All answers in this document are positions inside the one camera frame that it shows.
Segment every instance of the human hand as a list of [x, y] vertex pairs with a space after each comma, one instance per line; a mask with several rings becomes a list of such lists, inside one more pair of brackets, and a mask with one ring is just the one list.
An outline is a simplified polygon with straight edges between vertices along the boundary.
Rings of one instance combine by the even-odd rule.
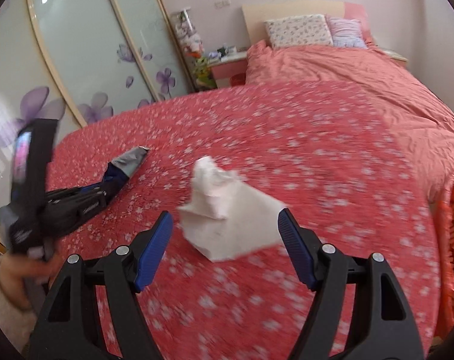
[[58, 254], [45, 262], [22, 254], [7, 253], [0, 261], [0, 288], [15, 307], [29, 310], [32, 306], [25, 293], [23, 279], [48, 280], [57, 275], [62, 264], [63, 260]]

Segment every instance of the person's arm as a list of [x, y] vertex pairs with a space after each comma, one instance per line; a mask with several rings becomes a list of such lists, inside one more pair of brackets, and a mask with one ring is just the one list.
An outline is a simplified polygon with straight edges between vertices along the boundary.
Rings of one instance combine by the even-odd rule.
[[37, 320], [25, 294], [23, 278], [49, 278], [59, 267], [58, 257], [48, 263], [9, 253], [0, 257], [0, 328], [19, 352]]

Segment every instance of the beige sleeve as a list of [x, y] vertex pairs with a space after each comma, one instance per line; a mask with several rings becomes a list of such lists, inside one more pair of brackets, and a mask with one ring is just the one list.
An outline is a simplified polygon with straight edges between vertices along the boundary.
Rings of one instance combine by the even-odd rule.
[[36, 319], [32, 311], [21, 311], [13, 306], [0, 289], [0, 328], [19, 352], [27, 344]]

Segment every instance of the wall outlet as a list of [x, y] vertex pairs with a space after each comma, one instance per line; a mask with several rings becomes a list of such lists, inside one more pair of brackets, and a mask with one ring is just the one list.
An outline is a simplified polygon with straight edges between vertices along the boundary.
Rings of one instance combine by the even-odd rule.
[[215, 5], [215, 9], [220, 9], [223, 7], [228, 7], [230, 5], [231, 1], [230, 0], [221, 0], [221, 1], [216, 1], [213, 3]]

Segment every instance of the headboard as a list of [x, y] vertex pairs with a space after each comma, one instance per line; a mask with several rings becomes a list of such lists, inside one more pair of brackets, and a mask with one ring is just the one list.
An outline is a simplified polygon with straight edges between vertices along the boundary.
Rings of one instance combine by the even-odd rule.
[[343, 1], [297, 0], [279, 4], [242, 5], [242, 11], [251, 44], [255, 44], [262, 39], [268, 41], [263, 23], [265, 20], [316, 13], [344, 17], [345, 19], [359, 19], [362, 22], [364, 38], [371, 37], [367, 12], [359, 4], [345, 3]]

